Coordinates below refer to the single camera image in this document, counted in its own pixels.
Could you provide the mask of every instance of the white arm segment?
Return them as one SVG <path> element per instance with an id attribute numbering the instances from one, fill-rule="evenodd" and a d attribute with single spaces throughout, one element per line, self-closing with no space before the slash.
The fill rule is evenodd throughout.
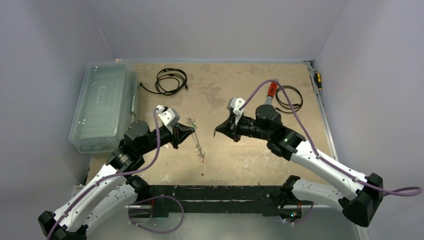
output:
<path id="1" fill-rule="evenodd" d="M 69 202 L 65 203 L 62 207 L 54 211 L 54 220 L 58 220 L 63 212 L 68 208 L 68 206 L 78 198 L 87 188 L 91 185 L 95 185 L 96 181 L 102 177 L 115 174 L 117 170 L 111 165 L 103 165 L 97 175 Z M 68 215 L 63 218 L 60 222 L 60 225 L 66 225 L 67 231 L 76 232 L 82 225 L 82 223 L 87 219 L 88 215 L 93 211 L 93 209 L 117 186 L 125 182 L 125 177 L 115 176 L 111 177 L 100 183 L 99 186 L 96 186 L 92 189 L 87 195 L 85 195 L 68 213 Z"/>
<path id="2" fill-rule="evenodd" d="M 115 188 L 85 218 L 82 223 L 82 225 L 88 226 L 85 235 L 88 237 L 98 226 L 136 200 L 137 193 L 134 192 L 132 186 L 125 184 Z"/>
<path id="3" fill-rule="evenodd" d="M 317 204 L 343 210 L 338 200 L 343 198 L 342 194 L 333 186 L 299 179 L 291 190 L 293 195 L 301 201 L 312 201 Z"/>
<path id="4" fill-rule="evenodd" d="M 302 141 L 299 146 L 296 147 L 296 150 L 297 152 L 291 155 L 290 160 L 296 164 L 301 165 L 302 167 L 311 170 L 312 172 L 320 176 L 322 179 L 327 181 L 329 184 L 333 185 L 337 190 L 340 191 L 342 195 L 339 198 L 346 197 L 348 200 L 353 200 L 358 196 L 356 194 L 356 191 L 362 190 L 364 188 L 362 184 L 353 181 L 348 176 L 333 169 L 331 166 L 324 163 L 321 159 L 317 159 L 309 141 Z M 337 167 L 352 174 L 359 180 L 367 182 L 367 180 L 365 179 L 365 174 L 348 168 L 347 166 L 334 160 L 332 157 L 326 155 L 320 150 L 318 150 L 318 153 Z"/>

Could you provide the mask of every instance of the coiled black cable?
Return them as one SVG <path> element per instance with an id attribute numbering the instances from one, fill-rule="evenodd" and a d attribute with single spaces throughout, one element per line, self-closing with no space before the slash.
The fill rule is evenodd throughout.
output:
<path id="1" fill-rule="evenodd" d="M 161 86 L 161 81 L 165 79 L 176 80 L 178 82 L 178 86 L 172 90 L 165 90 Z M 157 73 L 156 82 L 154 83 L 154 88 L 156 89 L 156 92 L 147 89 L 142 82 L 140 82 L 140 86 L 149 93 L 160 94 L 165 96 L 172 96 L 178 93 L 183 88 L 185 88 L 186 90 L 189 89 L 189 86 L 187 86 L 187 74 L 183 70 L 177 68 L 164 68 Z"/>
<path id="2" fill-rule="evenodd" d="M 301 92 L 297 89 L 297 88 L 295 88 L 294 86 L 290 86 L 290 85 L 284 85 L 284 86 L 282 86 L 284 89 L 290 89 L 290 90 L 293 90 L 295 93 L 297 93 L 298 95 L 299 95 L 299 97 L 300 97 L 300 103 L 293 103 L 292 105 L 293 105 L 293 108 L 294 108 L 294 111 L 295 112 L 297 112 L 297 111 L 299 111 L 301 108 L 302 108 L 302 106 L 304 105 L 304 98 L 302 97 L 302 94 L 301 94 Z M 275 99 L 277 100 L 277 102 L 281 105 L 281 107 L 283 107 L 284 109 L 287 109 L 287 110 L 289 110 L 289 111 L 284 111 L 284 110 L 281 110 L 280 108 L 278 108 L 278 107 L 276 107 L 275 109 L 277 110 L 277 111 L 280 111 L 280 112 L 282 112 L 282 113 L 285 113 L 285 114 L 292 114 L 293 112 L 292 112 L 292 109 L 290 108 L 290 105 L 288 104 L 288 103 L 285 103 L 285 102 L 282 102 L 281 100 L 280 100 L 280 98 L 278 97 L 278 92 L 279 91 L 281 91 L 281 88 L 279 87 L 279 88 L 277 88 L 277 91 L 275 92 Z"/>

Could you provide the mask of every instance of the wooden table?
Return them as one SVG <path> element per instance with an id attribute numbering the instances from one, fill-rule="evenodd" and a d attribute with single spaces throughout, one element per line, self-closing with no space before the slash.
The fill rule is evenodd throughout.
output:
<path id="1" fill-rule="evenodd" d="M 134 63 L 139 81 L 150 90 L 155 90 L 157 73 L 163 68 L 182 69 L 188 76 L 188 90 L 181 90 L 173 96 L 152 94 L 140 90 L 140 114 L 138 119 L 146 121 L 154 129 L 152 111 L 157 105 L 175 109 L 181 116 L 180 123 L 187 125 L 186 118 L 195 119 L 200 144 L 205 151 L 204 163 L 195 152 L 190 137 L 173 149 L 170 144 L 160 149 L 156 163 L 139 173 L 151 185 L 282 185 L 289 175 L 297 175 L 309 181 L 325 183 L 311 171 L 290 161 L 273 155 L 264 140 L 242 137 L 233 142 L 221 133 L 213 137 L 214 127 L 229 116 L 227 103 L 232 97 L 247 99 L 264 80 L 276 78 L 283 85 L 297 88 L 303 96 L 303 107 L 298 112 L 317 148 L 331 156 L 325 127 L 314 94 L 308 69 L 304 64 L 154 64 Z M 173 89 L 176 82 L 163 81 L 164 88 Z M 255 109 L 266 100 L 270 83 L 258 91 L 245 108 L 244 114 L 254 118 Z M 287 90 L 292 102 L 299 97 Z M 273 99 L 272 104 L 279 106 Z M 303 134 L 292 114 L 281 116 L 284 125 Z M 155 152 L 144 155 L 145 165 Z M 93 158 L 88 180 L 105 163 L 105 157 Z"/>

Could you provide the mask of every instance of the transparent plastic container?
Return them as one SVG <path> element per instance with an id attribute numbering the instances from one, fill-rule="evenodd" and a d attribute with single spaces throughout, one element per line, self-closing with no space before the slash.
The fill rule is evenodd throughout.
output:
<path id="1" fill-rule="evenodd" d="M 139 92 L 137 73 L 129 64 L 89 64 L 69 141 L 82 154 L 112 152 L 136 119 Z"/>

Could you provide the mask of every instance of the gray wall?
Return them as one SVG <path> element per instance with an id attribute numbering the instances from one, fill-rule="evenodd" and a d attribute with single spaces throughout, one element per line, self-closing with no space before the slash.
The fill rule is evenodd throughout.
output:
<path id="1" fill-rule="evenodd" d="M 316 59 L 342 163 L 423 186 L 424 1 L 351 0 Z M 423 239 L 424 194 L 388 196 L 371 239 Z"/>
<path id="2" fill-rule="evenodd" d="M 0 3 L 1 239 L 45 239 L 89 158 L 68 141 L 85 65 L 111 60 L 83 0 Z"/>
<path id="3" fill-rule="evenodd" d="M 116 58 L 304 61 L 347 0 L 89 0 Z"/>

